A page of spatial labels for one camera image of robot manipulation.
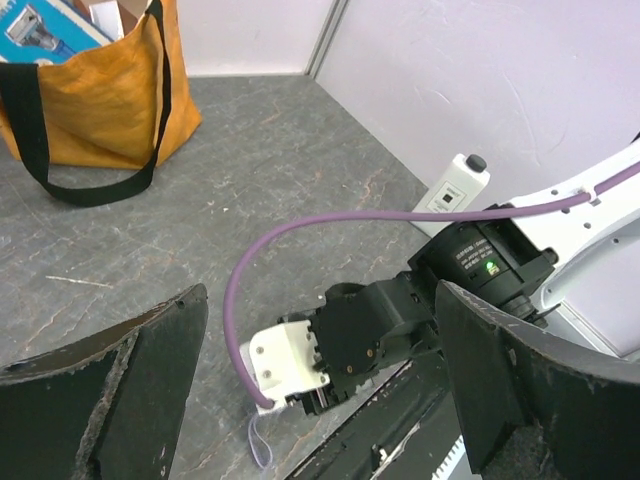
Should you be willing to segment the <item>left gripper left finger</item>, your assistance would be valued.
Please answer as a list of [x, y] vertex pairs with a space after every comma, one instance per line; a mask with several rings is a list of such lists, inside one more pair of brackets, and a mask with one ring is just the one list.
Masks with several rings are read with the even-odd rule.
[[168, 478], [207, 320], [207, 289], [195, 284], [2, 366], [2, 478]]

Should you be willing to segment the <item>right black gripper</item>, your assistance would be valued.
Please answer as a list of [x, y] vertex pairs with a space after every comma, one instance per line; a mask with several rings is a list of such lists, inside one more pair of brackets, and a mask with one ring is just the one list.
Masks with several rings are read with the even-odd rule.
[[349, 398], [350, 382], [338, 380], [308, 392], [289, 395], [287, 405], [300, 405], [306, 415], [319, 416], [347, 402]]

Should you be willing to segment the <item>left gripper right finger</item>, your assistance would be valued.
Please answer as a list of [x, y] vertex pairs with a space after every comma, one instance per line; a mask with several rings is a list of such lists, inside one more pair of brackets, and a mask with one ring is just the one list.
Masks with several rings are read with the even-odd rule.
[[439, 338], [473, 473], [484, 479], [636, 479], [639, 365], [436, 288]]

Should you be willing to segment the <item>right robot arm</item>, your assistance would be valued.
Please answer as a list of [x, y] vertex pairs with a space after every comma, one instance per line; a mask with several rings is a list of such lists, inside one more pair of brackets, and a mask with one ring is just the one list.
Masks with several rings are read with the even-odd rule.
[[489, 207], [475, 221], [453, 222], [395, 277], [367, 285], [339, 283], [324, 303], [291, 316], [311, 343], [317, 381], [286, 393], [309, 414], [324, 413], [393, 364], [435, 351], [436, 287], [454, 283], [498, 309], [541, 325], [572, 286], [639, 238], [639, 145], [628, 147], [573, 178], [506, 204], [507, 210], [547, 202], [554, 212], [503, 217]]

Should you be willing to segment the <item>lavender folding umbrella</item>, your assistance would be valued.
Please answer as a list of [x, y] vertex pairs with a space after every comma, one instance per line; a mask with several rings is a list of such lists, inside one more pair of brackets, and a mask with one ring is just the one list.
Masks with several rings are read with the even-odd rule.
[[249, 449], [255, 464], [261, 470], [267, 470], [271, 467], [273, 463], [273, 451], [268, 441], [259, 432], [259, 422], [262, 419], [270, 420], [276, 418], [279, 414], [279, 410], [269, 411], [267, 413], [257, 411], [252, 415], [248, 423], [247, 439]]

